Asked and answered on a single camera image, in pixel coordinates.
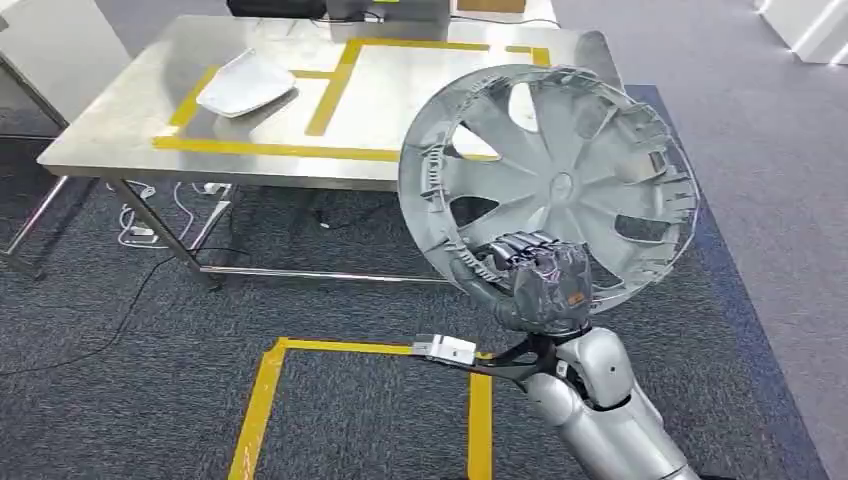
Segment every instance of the gray carpet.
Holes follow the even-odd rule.
[[[38,203],[54,177],[34,161],[47,147],[47,141],[0,142],[0,246],[5,250],[26,212]]]
[[[657,102],[652,89],[638,92]],[[2,151],[17,157],[21,144]],[[182,225],[168,186],[159,186],[153,201]],[[183,196],[191,208],[209,210],[189,192]],[[0,195],[2,205],[9,192]],[[232,225],[223,222],[210,245],[244,249],[252,256],[246,263],[428,272],[397,207],[329,231],[312,214],[321,209],[325,222],[340,225],[392,197],[246,188]],[[84,208],[75,206],[81,199]],[[115,243],[120,205],[102,183],[76,182],[63,203],[26,252],[40,257],[51,246],[48,278],[31,283],[0,270],[0,371],[102,345],[143,276],[167,258]],[[596,321],[621,335],[696,469],[740,479],[824,479],[705,215],[698,248],[669,278]],[[229,252],[203,255],[238,260]],[[155,272],[128,319],[120,342],[100,355],[0,377],[2,478],[225,477],[259,358],[277,336],[400,343],[440,332],[495,351],[518,339],[451,287],[231,277],[207,292],[176,262]],[[463,475],[467,395],[464,374],[408,358],[291,352],[256,478]],[[517,389],[496,382],[494,404],[496,478],[584,478]]]
[[[58,132],[56,124],[0,70],[0,135],[54,136]]]

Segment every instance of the hubcap center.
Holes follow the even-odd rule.
[[[574,180],[571,179],[571,175],[560,172],[551,180],[551,198],[553,200],[568,200],[573,191]]]

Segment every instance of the hubcap spoke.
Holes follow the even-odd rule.
[[[598,134],[595,141],[586,145],[581,158],[585,159],[576,165],[576,169],[587,179],[599,178],[599,168],[604,173],[615,175],[621,183],[640,183],[650,180],[665,171],[665,161],[662,156],[652,152],[656,149],[650,145],[634,149],[628,146],[621,132],[606,129]]]
[[[564,95],[560,87],[534,84],[530,86],[530,97],[551,162],[559,170],[570,169],[583,145],[574,129],[574,96]]]
[[[610,273],[618,278],[626,278],[628,263],[637,247],[615,233],[615,217],[582,208],[577,219],[592,255]]]
[[[585,210],[588,212],[615,212],[627,217],[663,221],[656,212],[655,196],[654,189],[647,185],[625,185],[611,178],[583,190],[579,202],[588,207]]]
[[[551,213],[544,230],[565,242],[586,243],[586,237],[580,231],[580,224],[570,208]]]
[[[494,210],[460,227],[459,234],[466,243],[479,247],[497,237],[516,230],[532,232],[545,225],[548,206],[536,201],[535,197],[523,198],[498,205]]]
[[[508,160],[467,160],[447,151],[442,178],[451,198],[474,196],[501,204],[533,195],[537,183],[535,174]]]
[[[539,134],[516,125],[508,109],[507,97],[494,100],[482,95],[463,113],[463,124],[499,155],[526,165],[528,159],[538,155]]]

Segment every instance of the robot finger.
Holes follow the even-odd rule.
[[[527,249],[533,247],[533,243],[522,240],[521,237],[514,233],[501,235],[498,237],[498,242],[503,242],[513,248],[516,252],[523,253]]]
[[[541,246],[544,246],[545,243],[548,243],[543,238],[537,237],[536,235],[533,235],[532,233],[515,232],[515,233],[512,234],[512,236],[514,238],[517,238],[518,240],[521,240],[522,242],[525,242],[525,243],[533,246],[533,247],[541,247]]]
[[[557,240],[556,238],[552,237],[550,234],[548,234],[548,233],[546,233],[542,230],[536,230],[535,232],[530,233],[528,235],[531,235],[531,236],[537,238],[543,244],[559,243],[559,240]]]
[[[506,242],[495,241],[490,243],[489,251],[495,257],[495,266],[498,270],[508,270],[518,257],[518,252]]]

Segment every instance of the floor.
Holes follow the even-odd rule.
[[[174,15],[226,13],[98,4],[133,54]],[[607,35],[626,83],[658,85],[825,468],[848,478],[848,69],[797,62],[745,0],[555,8],[566,28]]]

